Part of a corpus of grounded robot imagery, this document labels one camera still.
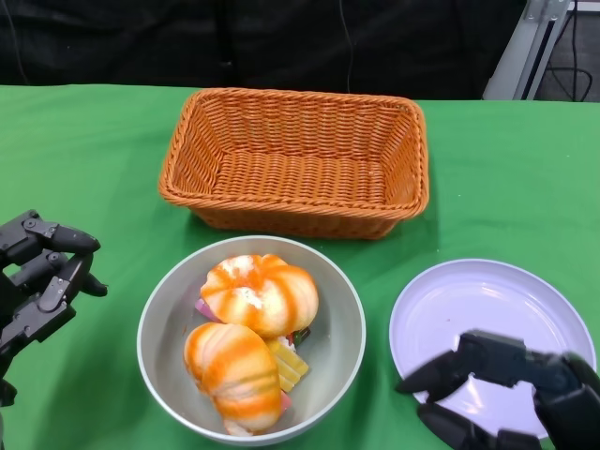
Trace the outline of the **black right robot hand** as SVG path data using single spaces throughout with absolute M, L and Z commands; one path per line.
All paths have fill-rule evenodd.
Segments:
M 599 377 L 573 352 L 529 350 L 523 341 L 481 330 L 461 334 L 457 349 L 442 353 L 409 375 L 396 390 L 425 392 L 418 407 L 422 423 L 453 449 L 538 449 L 539 438 L 502 428 L 491 434 L 440 405 L 470 378 L 512 388 L 532 386 L 536 416 L 557 449 L 599 446 Z

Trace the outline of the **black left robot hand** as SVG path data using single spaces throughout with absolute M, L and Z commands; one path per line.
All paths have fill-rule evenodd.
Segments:
M 99 241 L 27 210 L 1 226 L 1 375 L 31 342 L 41 342 L 75 315 L 79 293 L 103 297 L 108 288 L 91 274 Z

